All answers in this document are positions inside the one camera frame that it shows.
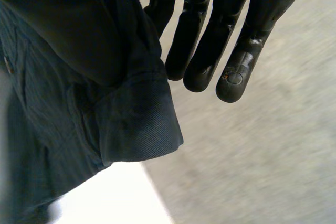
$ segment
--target gray pavement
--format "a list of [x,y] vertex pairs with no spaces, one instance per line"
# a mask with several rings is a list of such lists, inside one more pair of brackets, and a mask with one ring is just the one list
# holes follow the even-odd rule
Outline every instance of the gray pavement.
[[[182,3],[162,36],[163,58]],[[246,12],[205,92],[171,82],[185,144],[146,168],[178,224],[334,224],[335,0],[297,0],[277,23],[243,98],[227,104],[215,85]]]

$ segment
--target jacket sleeve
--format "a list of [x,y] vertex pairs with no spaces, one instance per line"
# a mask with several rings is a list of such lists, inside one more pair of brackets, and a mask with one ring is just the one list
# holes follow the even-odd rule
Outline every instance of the jacket sleeve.
[[0,0],[73,70],[104,86],[120,81],[123,59],[114,20],[102,0]]

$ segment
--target fingertip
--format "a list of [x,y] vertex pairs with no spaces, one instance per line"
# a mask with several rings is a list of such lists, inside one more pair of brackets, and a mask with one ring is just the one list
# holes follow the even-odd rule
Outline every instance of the fingertip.
[[239,73],[221,76],[216,86],[216,95],[223,102],[237,102],[244,94],[245,83]]

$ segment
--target black glove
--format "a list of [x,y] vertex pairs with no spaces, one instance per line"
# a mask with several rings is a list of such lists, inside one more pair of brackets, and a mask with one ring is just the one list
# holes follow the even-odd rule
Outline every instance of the black glove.
[[[246,0],[214,0],[209,24],[195,51],[210,0],[184,0],[165,67],[169,79],[183,78],[193,92],[204,91],[220,61]],[[276,21],[295,0],[251,0],[236,46],[217,84],[217,96],[235,102],[243,95],[257,59]],[[162,35],[175,0],[150,0],[145,8]]]

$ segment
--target dark jacket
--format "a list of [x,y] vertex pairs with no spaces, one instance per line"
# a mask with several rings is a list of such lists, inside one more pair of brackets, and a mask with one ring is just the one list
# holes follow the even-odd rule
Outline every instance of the dark jacket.
[[160,157],[183,143],[160,43],[139,0],[1,0],[0,40],[15,90],[7,223],[34,218],[37,206],[113,162]]

